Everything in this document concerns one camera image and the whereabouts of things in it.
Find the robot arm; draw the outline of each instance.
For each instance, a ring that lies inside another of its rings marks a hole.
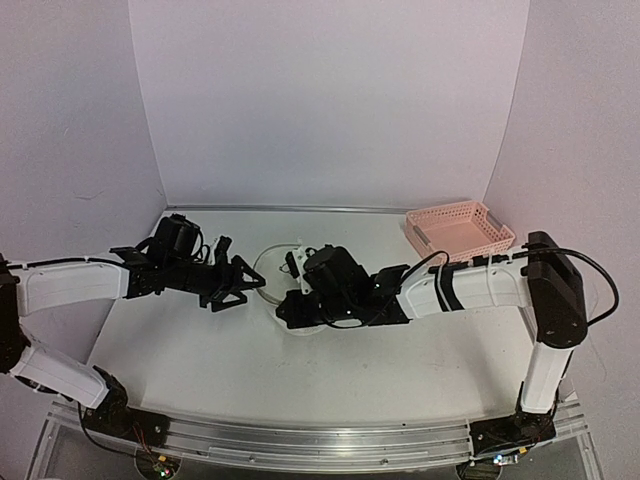
[[[194,255],[198,238],[200,249]],[[72,258],[21,265],[9,264],[0,255],[0,373],[96,410],[92,416],[102,418],[106,427],[94,425],[94,430],[116,435],[130,430],[132,409],[127,408],[124,387],[104,370],[40,342],[21,328],[19,318],[81,301],[160,294],[165,288],[195,293],[200,306],[210,306],[213,312],[246,303],[243,292],[264,286],[265,281],[242,258],[228,260],[230,245],[229,238],[221,237],[210,263],[210,251],[203,254],[209,247],[200,227],[174,214],[163,218],[154,236],[137,247],[112,249],[123,263]],[[155,433],[149,432],[151,438],[157,437]]]
[[[287,292],[276,314],[290,329],[354,328],[340,324],[354,318],[361,322],[357,328],[472,308],[532,307],[536,338],[516,412],[475,422],[471,429],[476,455],[504,449],[505,439],[514,447],[530,446],[555,436],[556,392],[573,350],[587,335],[582,278],[554,249],[546,233],[535,232],[523,249],[507,254],[415,271],[399,265],[368,275],[342,247],[301,248],[286,261],[303,288]]]

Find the white wall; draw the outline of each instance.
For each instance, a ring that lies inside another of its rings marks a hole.
[[[619,312],[593,327],[571,365],[610,479],[637,478],[640,469],[639,25],[637,2],[531,3],[513,110],[486,196],[521,239],[545,229],[617,280]],[[604,296],[599,308],[608,302]]]
[[[481,198],[528,0],[130,0],[170,204]]]
[[[165,206],[126,0],[0,2],[0,252],[51,258],[137,242]],[[30,317],[86,359],[110,307]],[[0,474],[23,478],[50,398],[0,375]]]

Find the mesh basket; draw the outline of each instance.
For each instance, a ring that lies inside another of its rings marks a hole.
[[[452,262],[508,250],[514,233],[480,202],[462,202],[407,213],[404,233],[422,258],[445,250]],[[436,257],[434,264],[444,259]]]

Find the white tabletop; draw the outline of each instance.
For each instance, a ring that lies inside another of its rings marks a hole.
[[[207,241],[233,239],[249,264],[266,247],[343,245],[369,273],[419,260],[404,217],[336,212],[184,211]],[[531,342],[514,308],[454,312],[409,325],[287,334],[251,292],[212,314],[165,291],[115,303],[90,364],[130,403],[255,422],[362,424],[477,419],[513,411]]]

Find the basket handle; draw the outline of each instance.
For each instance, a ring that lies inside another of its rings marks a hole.
[[[431,243],[431,240],[429,240],[429,237],[425,235],[425,233],[422,231],[420,227],[415,225],[413,227],[413,233],[416,234],[416,236],[420,239],[420,241],[423,243],[425,247],[429,246],[429,244]]]

